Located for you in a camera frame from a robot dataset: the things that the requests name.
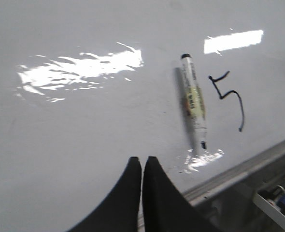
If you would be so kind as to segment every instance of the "handwritten number 5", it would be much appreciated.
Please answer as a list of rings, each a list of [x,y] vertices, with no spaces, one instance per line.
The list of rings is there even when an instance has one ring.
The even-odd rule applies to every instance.
[[[235,93],[237,95],[237,97],[239,99],[239,103],[240,103],[241,114],[242,114],[242,121],[241,121],[241,125],[239,127],[239,131],[241,132],[242,129],[243,129],[243,126],[244,126],[244,111],[243,111],[242,99],[241,99],[239,93],[237,91],[235,91],[235,90],[231,90],[231,91],[227,92],[226,94],[222,95],[220,90],[219,90],[219,88],[216,86],[216,82],[224,79],[225,77],[227,77],[228,74],[229,74],[229,71],[227,71],[223,76],[221,76],[221,77],[219,77],[217,79],[213,79],[211,76],[209,76],[209,79],[212,81],[212,84],[214,85],[216,91],[218,92],[219,98],[221,100],[224,99],[225,97],[227,97],[231,93]]]

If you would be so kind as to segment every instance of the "marker tray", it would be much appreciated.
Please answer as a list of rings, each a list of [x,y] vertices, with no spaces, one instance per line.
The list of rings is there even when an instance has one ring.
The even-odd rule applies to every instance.
[[[253,203],[285,230],[285,216],[257,192],[254,194]]]

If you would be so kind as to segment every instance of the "dry erase marker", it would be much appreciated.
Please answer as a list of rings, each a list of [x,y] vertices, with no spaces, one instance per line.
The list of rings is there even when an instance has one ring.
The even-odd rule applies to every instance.
[[[200,140],[201,147],[206,149],[205,107],[201,90],[196,80],[193,61],[189,54],[183,54],[181,61],[187,110],[193,120],[195,137]]]

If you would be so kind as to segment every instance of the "marker cap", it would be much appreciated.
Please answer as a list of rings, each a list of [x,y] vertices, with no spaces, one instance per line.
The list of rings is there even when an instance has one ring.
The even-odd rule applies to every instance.
[[[185,53],[185,54],[183,54],[183,55],[181,56],[181,59],[183,59],[183,58],[186,58],[186,57],[189,57],[189,58],[191,58],[190,54],[188,54],[188,53]]]

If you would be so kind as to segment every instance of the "whiteboard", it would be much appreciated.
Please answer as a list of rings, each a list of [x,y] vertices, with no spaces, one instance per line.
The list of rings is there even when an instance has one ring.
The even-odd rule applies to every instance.
[[[206,107],[195,167],[183,53]],[[208,79],[228,70],[242,132],[238,98]],[[0,0],[0,232],[69,229],[131,156],[157,156],[183,192],[283,140],[285,2]]]

